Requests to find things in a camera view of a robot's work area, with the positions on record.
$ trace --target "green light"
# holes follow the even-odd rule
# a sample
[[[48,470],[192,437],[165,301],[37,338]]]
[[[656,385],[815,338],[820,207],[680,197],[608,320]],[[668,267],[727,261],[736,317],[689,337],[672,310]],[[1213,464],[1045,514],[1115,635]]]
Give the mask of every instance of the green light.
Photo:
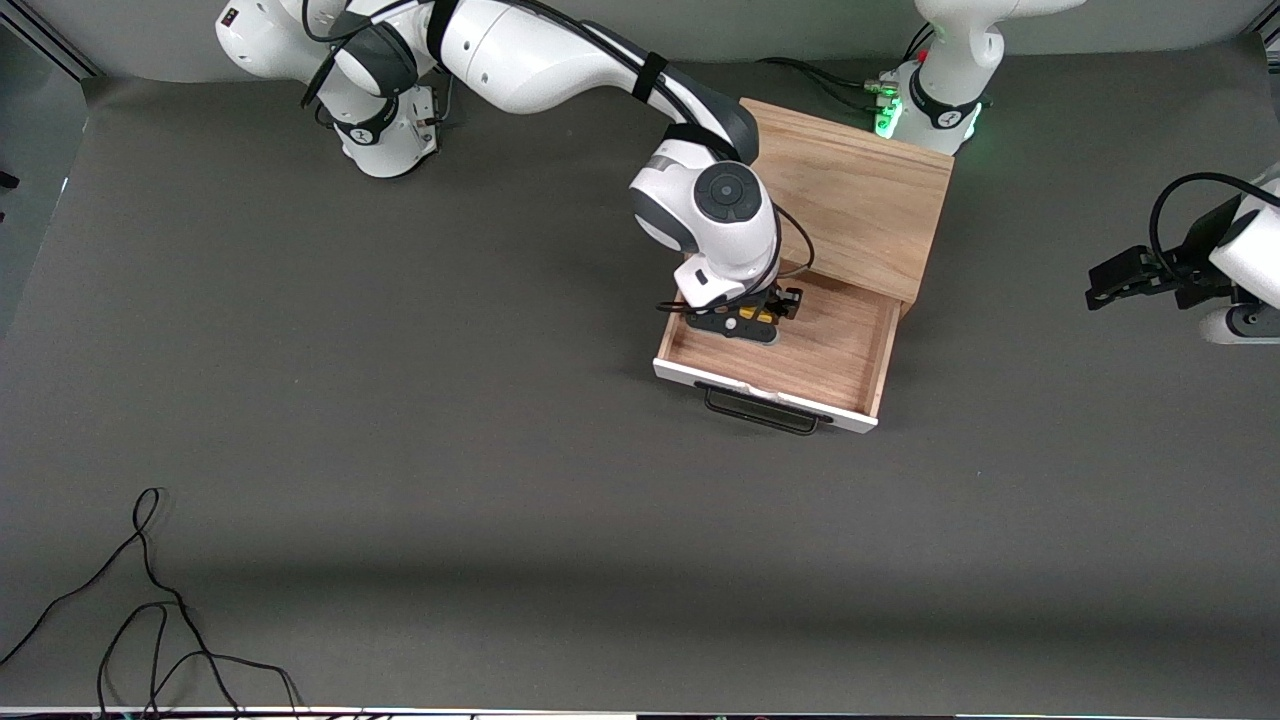
[[[897,129],[897,120],[901,118],[902,99],[895,97],[887,108],[879,111],[879,118],[876,120],[876,135],[884,138],[893,137],[893,131]]]
[[[969,122],[969,129],[964,131],[965,141],[973,137],[973,133],[978,129],[978,115],[980,114],[982,114],[982,102],[978,102],[978,106],[974,108],[973,110],[973,120]]]

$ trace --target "gray wall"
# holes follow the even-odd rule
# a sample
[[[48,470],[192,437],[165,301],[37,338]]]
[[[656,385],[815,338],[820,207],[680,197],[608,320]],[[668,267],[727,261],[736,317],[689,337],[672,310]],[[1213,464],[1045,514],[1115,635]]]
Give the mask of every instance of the gray wall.
[[[104,70],[175,82],[247,79],[218,46],[225,0],[28,0]],[[883,56],[920,24],[910,0],[552,0],[685,60]],[[1116,53],[1222,40],[1268,0],[1092,0],[1006,23],[1015,54]]]

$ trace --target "round joint cap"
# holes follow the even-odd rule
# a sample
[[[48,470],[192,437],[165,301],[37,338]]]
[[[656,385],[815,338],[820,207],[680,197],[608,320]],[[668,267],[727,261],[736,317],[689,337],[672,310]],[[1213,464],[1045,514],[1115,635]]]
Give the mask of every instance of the round joint cap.
[[[745,223],[760,211],[760,181],[741,163],[723,161],[703,170],[694,183],[694,200],[703,215],[717,223]]]

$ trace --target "cable strap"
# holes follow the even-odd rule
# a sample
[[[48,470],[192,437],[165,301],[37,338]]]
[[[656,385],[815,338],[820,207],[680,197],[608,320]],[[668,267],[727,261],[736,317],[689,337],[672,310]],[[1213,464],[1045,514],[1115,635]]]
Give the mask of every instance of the cable strap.
[[[435,58],[442,68],[448,70],[440,58],[440,46],[444,44],[444,31],[449,27],[453,10],[458,8],[458,0],[435,0],[431,6],[431,19],[426,23],[426,51]]]
[[[658,78],[662,77],[662,70],[667,69],[667,59],[657,53],[649,53],[649,56],[644,59],[644,67],[636,73],[636,83],[631,88],[631,97],[641,102],[649,102],[649,96],[653,95],[653,86],[658,85]]]
[[[695,126],[692,123],[673,123],[667,126],[667,132],[662,133],[662,138],[694,142],[722,158],[733,160],[735,163],[742,161],[742,156],[737,154],[737,147],[733,147],[730,141],[704,128],[703,126]]]

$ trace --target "drawer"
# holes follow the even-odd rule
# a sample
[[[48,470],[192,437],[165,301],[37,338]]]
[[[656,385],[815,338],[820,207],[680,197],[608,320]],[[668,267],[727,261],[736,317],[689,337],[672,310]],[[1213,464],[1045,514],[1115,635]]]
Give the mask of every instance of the drawer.
[[[654,373],[687,386],[712,386],[826,416],[865,433],[878,423],[902,301],[817,273],[783,282],[804,290],[795,319],[771,346],[667,322]]]

